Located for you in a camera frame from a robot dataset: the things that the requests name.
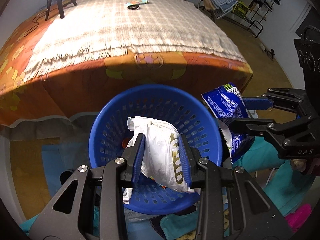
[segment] blue plastic basket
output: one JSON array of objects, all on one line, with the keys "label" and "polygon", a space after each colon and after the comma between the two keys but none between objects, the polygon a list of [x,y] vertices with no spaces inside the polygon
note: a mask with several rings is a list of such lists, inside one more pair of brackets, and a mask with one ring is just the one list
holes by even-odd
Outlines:
[{"label": "blue plastic basket", "polygon": [[[191,147],[221,165],[222,146],[215,119],[192,95],[165,85],[143,85],[126,90],[110,100],[94,121],[89,139],[92,168],[106,165],[122,155],[122,140],[132,136],[128,117],[144,116],[173,124],[185,134]],[[142,174],[126,208],[149,215],[180,212],[199,200],[198,193],[163,189]]]}]

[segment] white plastic package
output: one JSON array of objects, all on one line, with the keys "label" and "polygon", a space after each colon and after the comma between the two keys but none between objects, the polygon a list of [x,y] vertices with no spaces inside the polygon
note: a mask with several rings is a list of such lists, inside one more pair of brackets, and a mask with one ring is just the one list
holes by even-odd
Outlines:
[{"label": "white plastic package", "polygon": [[[183,178],[178,143],[180,134],[173,125],[161,120],[136,116],[128,118],[128,129],[134,131],[134,136],[127,147],[134,145],[139,133],[146,137],[141,165],[143,175],[152,177],[156,183],[178,192],[200,192],[190,189]],[[125,190],[124,203],[128,203],[131,193],[132,190]]]}]

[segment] floor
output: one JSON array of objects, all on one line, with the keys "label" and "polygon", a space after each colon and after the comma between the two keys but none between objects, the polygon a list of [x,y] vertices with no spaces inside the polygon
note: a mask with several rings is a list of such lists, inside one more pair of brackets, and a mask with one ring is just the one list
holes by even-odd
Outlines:
[{"label": "floor", "polygon": [[[259,39],[255,39],[246,30],[226,20],[217,20],[217,25],[238,46],[244,58],[253,70],[253,77],[243,96],[255,97],[265,93],[268,88],[290,88],[290,82],[279,64],[262,52]],[[272,109],[259,111],[259,117],[275,119],[277,122],[293,120],[295,116]],[[35,216],[50,200],[50,195],[41,159],[41,146],[58,144],[59,139],[36,139],[29,141],[12,141],[10,144],[12,176],[26,219]]]}]

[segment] orange floral bedsheet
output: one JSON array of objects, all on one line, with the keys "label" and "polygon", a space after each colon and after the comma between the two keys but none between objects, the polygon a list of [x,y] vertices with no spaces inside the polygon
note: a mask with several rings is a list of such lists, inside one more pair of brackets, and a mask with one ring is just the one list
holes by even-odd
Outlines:
[{"label": "orange floral bedsheet", "polygon": [[36,24],[34,16],[27,19],[0,50],[0,124],[14,127],[23,120],[98,112],[115,95],[140,84],[166,84],[200,98],[201,93],[230,81],[241,90],[252,76],[247,63],[213,55],[128,53],[69,66],[24,83],[32,50],[57,14],[54,9],[46,22],[41,17],[29,35],[27,31]]}]

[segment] black ring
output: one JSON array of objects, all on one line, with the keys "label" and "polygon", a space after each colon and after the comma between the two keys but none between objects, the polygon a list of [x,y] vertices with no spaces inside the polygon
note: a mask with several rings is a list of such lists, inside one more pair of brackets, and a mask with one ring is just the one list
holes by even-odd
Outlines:
[{"label": "black ring", "polygon": [[128,6],[128,9],[130,9],[130,10],[135,10],[135,9],[138,9],[138,8],[139,8],[138,4],[134,4],[134,5],[129,5]]}]

